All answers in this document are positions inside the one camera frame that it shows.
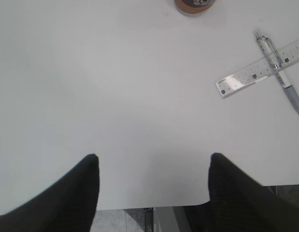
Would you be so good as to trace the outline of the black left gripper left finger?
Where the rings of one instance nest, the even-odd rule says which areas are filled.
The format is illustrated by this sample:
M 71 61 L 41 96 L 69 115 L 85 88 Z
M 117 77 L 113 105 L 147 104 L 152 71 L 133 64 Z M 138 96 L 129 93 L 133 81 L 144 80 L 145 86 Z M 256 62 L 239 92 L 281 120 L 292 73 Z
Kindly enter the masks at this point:
M 99 192 L 99 158 L 90 154 L 45 191 L 0 216 L 0 232 L 88 232 Z

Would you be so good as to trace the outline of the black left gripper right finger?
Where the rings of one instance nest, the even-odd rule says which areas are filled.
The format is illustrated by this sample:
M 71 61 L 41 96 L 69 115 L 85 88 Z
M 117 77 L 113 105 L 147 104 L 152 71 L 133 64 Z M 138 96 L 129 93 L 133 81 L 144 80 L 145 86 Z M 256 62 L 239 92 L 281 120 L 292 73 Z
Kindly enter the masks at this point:
M 216 232 L 299 232 L 299 207 L 275 196 L 220 153 L 208 188 Z

